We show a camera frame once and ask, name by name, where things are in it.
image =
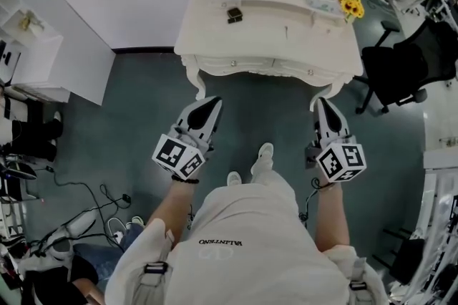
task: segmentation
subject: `wristband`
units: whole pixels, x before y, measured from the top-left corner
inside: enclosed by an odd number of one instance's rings
[[[176,174],[173,174],[172,175],[172,179],[174,181],[177,181],[177,182],[181,182],[181,183],[187,183],[187,184],[199,184],[199,180],[198,179],[188,179],[188,180],[184,180],[182,178],[180,178],[178,175]]]

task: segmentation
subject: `white sneaker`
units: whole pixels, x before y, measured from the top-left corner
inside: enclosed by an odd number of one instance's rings
[[[107,222],[107,226],[109,234],[119,244],[127,231],[124,223],[118,217],[111,217]]]
[[[133,223],[136,223],[137,225],[140,225],[143,228],[145,228],[145,222],[143,221],[143,218],[141,218],[140,216],[134,216],[128,223],[126,223],[126,229],[129,230],[130,226]]]
[[[228,187],[242,184],[242,177],[236,171],[231,171],[227,179]]]
[[[58,121],[62,123],[62,114],[60,112],[55,112],[54,119],[57,119]]]
[[[270,158],[273,158],[273,145],[270,142],[264,143],[260,147],[260,149],[258,151],[258,158],[260,158],[261,156],[264,156],[264,155],[267,155]],[[253,168],[255,167],[255,165],[256,165],[256,163],[254,163],[253,166],[250,169],[251,174],[253,174]]]

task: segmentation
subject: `black cable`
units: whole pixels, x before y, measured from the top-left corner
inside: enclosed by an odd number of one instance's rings
[[[46,168],[46,170],[48,170],[49,172],[52,173],[53,175],[53,179],[54,179],[54,184],[57,185],[58,187],[65,187],[67,185],[83,185],[90,193],[90,195],[92,196],[92,199],[94,200],[95,202],[95,205],[96,205],[96,208],[92,208],[90,210],[83,210],[81,213],[79,213],[77,216],[81,215],[82,213],[84,212],[90,212],[92,210],[98,210],[99,211],[99,214],[100,214],[100,218],[102,219],[102,225],[103,225],[103,236],[105,236],[107,238],[107,242],[109,245],[111,246],[117,246],[118,248],[121,248],[121,246],[116,242],[116,240],[113,239],[113,236],[109,235],[108,232],[107,232],[107,221],[104,219],[104,216],[103,216],[103,213],[102,213],[102,208],[107,206],[107,205],[111,205],[111,204],[115,204],[116,205],[116,211],[114,214],[116,214],[118,212],[118,210],[121,208],[121,209],[127,209],[130,207],[130,197],[128,195],[123,195],[122,198],[118,199],[118,200],[114,200],[111,195],[109,194],[108,192],[108,189],[107,189],[107,186],[103,183],[99,186],[99,189],[100,191],[102,192],[103,195],[105,195],[108,200],[110,201],[109,203],[103,205],[103,206],[100,206],[99,202],[97,201],[97,199],[95,198],[95,194],[94,192],[92,191],[92,189],[88,186],[88,184],[86,183],[83,183],[83,182],[68,182],[68,183],[59,183],[57,181],[57,177],[56,177],[56,172],[54,171],[54,169],[52,168]],[[125,200],[127,202],[127,206],[125,207],[121,207],[117,201],[119,200]]]
[[[310,199],[312,199],[312,197],[315,194],[317,194],[320,190],[326,189],[326,188],[330,188],[333,185],[335,185],[335,183],[328,183],[328,184],[325,184],[325,185],[320,185],[320,180],[318,178],[313,178],[310,181],[310,184],[311,184],[311,186],[313,188],[313,192],[307,197],[306,212],[305,213],[302,213],[302,212],[299,213],[299,220],[301,220],[302,224],[306,228],[307,228],[307,220],[308,220],[308,204],[310,203]]]
[[[193,224],[193,221],[194,221],[194,216],[195,214],[193,213],[193,205],[189,205],[190,206],[190,212],[188,213],[188,225],[187,225],[187,229],[190,230],[191,229],[191,225]]]

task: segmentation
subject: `baseboard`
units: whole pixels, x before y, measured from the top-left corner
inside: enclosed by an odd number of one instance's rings
[[[112,49],[115,54],[173,53],[173,47],[137,47]]]

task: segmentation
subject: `black strap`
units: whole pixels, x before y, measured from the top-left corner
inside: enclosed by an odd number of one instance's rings
[[[180,178],[178,175],[176,174],[173,174],[172,175],[172,179],[177,181],[177,182],[181,182],[181,183],[188,183],[188,184],[199,184],[199,180],[198,179],[188,179],[188,180],[184,180],[182,178]]]
[[[9,117],[11,116],[11,100],[9,97],[7,97],[5,94],[3,95],[4,99],[5,99],[5,113],[4,113],[4,117],[6,119],[9,119]]]

